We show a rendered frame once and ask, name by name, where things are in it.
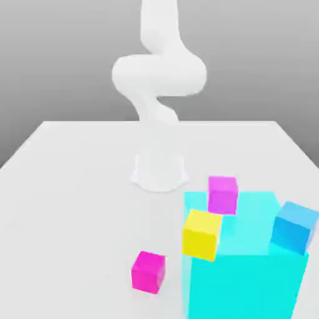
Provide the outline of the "small violet cube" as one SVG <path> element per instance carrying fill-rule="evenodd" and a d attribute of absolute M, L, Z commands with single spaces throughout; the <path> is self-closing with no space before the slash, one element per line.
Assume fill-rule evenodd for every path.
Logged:
<path fill-rule="evenodd" d="M 235 215 L 239 195 L 237 180 L 232 176 L 208 178 L 207 210 L 215 214 Z"/>

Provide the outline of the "small yellow cube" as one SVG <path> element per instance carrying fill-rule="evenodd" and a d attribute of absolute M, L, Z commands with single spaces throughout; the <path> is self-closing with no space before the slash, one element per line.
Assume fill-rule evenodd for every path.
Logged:
<path fill-rule="evenodd" d="M 222 215 L 191 209 L 183 226 L 182 253 L 213 262 L 219 245 Z"/>

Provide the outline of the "large cyan box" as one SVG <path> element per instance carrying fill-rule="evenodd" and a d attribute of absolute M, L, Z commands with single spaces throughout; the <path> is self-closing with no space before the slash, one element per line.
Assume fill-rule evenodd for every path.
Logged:
<path fill-rule="evenodd" d="M 279 210 L 273 192 L 243 191 L 215 261 L 182 257 L 184 319 L 292 319 L 308 254 L 271 243 Z"/>

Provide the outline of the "small blue cube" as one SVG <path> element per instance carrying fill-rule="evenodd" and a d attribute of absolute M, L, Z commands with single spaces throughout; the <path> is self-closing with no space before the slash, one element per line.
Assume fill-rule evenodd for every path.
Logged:
<path fill-rule="evenodd" d="M 274 219 L 270 242 L 304 255 L 311 243 L 318 220 L 318 211 L 287 201 Z"/>

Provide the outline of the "small magenta cube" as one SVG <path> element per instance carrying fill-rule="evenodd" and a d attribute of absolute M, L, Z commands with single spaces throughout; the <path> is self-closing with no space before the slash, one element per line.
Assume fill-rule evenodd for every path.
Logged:
<path fill-rule="evenodd" d="M 131 268 L 132 288 L 157 294 L 166 272 L 166 258 L 151 252 L 140 251 Z"/>

